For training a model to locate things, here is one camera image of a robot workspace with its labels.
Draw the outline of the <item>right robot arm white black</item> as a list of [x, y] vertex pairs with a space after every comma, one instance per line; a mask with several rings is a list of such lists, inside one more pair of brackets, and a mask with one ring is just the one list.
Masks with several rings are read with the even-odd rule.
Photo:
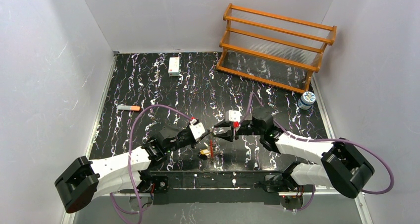
[[332, 187], [348, 198], [356, 198], [374, 175], [374, 167], [347, 140], [311, 139], [287, 131], [263, 107], [252, 112], [250, 120], [242, 119], [239, 111], [229, 110], [217, 128], [228, 127], [217, 138], [234, 141], [239, 136], [255, 135], [269, 151], [293, 155], [310, 161], [294, 162], [279, 177], [271, 177], [263, 185], [293, 190], [299, 186]]

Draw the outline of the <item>steel key organizer red handle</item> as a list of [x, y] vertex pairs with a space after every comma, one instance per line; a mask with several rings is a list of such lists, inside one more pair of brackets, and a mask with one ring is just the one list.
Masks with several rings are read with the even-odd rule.
[[210, 129], [211, 134], [209, 137], [209, 142], [206, 149], [200, 150], [199, 153], [208, 155], [208, 160], [213, 162], [215, 160], [215, 143], [214, 143], [214, 131], [213, 129]]

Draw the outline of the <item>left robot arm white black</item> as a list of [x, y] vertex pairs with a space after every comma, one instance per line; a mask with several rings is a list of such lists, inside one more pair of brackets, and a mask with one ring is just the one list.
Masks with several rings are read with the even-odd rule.
[[75, 213], [99, 196], [138, 187], [142, 171], [163, 163], [170, 152], [194, 147], [209, 133], [201, 122], [182, 130], [166, 125], [131, 153], [99, 160], [76, 158], [54, 182], [65, 211]]

